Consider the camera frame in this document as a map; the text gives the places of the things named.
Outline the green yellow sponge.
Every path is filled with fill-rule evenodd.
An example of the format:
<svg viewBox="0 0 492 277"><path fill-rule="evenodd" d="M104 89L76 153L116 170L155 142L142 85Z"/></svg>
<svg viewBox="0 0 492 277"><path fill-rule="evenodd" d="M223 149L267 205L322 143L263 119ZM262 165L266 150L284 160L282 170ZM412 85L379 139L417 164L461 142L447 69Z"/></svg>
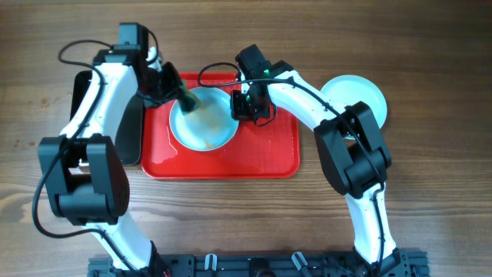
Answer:
<svg viewBox="0 0 492 277"><path fill-rule="evenodd" d="M178 88L177 100L184 115L197 110L201 104L199 98L188 89L185 81L182 81Z"/></svg>

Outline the light blue plate top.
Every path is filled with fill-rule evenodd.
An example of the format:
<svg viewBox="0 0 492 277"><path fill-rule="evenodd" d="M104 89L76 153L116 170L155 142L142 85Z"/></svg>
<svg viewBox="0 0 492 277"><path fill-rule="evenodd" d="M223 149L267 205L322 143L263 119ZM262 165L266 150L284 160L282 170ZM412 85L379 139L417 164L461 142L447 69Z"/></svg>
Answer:
<svg viewBox="0 0 492 277"><path fill-rule="evenodd" d="M239 121L231 117L231 96L219 88L196 87L191 93L200 105L185 114L177 102L173 104L168 120L172 135L184 147L198 152L226 145L239 126Z"/></svg>

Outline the light blue plate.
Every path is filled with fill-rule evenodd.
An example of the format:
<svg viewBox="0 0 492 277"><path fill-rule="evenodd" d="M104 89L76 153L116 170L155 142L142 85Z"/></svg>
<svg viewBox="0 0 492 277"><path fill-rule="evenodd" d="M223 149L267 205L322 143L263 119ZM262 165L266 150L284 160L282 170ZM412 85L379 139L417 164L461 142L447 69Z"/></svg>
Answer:
<svg viewBox="0 0 492 277"><path fill-rule="evenodd" d="M343 112L344 107L357 102L367 104L376 118L379 128L387 119L387 102L382 91L370 80L358 75L340 75L328 81L321 93L329 98L332 106Z"/></svg>
<svg viewBox="0 0 492 277"><path fill-rule="evenodd" d="M177 102L173 104L168 120L172 135L184 147L198 152L226 145L239 126L239 121L231 117L231 96L219 88L196 87L191 93L200 105L185 114Z"/></svg>

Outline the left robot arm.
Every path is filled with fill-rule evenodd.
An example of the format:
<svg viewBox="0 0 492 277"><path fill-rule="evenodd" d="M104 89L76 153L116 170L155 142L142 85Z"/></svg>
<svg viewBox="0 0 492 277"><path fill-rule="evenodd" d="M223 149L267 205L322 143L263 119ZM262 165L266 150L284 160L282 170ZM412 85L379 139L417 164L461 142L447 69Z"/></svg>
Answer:
<svg viewBox="0 0 492 277"><path fill-rule="evenodd" d="M154 243L128 212L129 182L114 144L125 109L135 97L146 108L173 100L186 111L197 107L175 67L149 57L152 35L138 23L120 24L117 43L106 44L88 64L91 79L71 121L38 147L36 229L53 239L93 234L124 276L168 274Z"/></svg>

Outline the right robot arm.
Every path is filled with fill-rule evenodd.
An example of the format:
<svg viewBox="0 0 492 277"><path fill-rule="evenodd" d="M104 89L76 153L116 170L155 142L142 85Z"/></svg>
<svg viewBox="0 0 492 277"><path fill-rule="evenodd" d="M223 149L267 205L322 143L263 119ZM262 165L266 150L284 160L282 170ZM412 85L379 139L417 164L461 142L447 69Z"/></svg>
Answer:
<svg viewBox="0 0 492 277"><path fill-rule="evenodd" d="M308 84L287 62L268 61L256 45L235 57L245 87L231 100L233 118L257 121L280 107L314 133L321 168L332 188L346 198L354 227L354 250L373 275L390 269L397 246L385 207L391 155L371 108L361 100L343 108Z"/></svg>

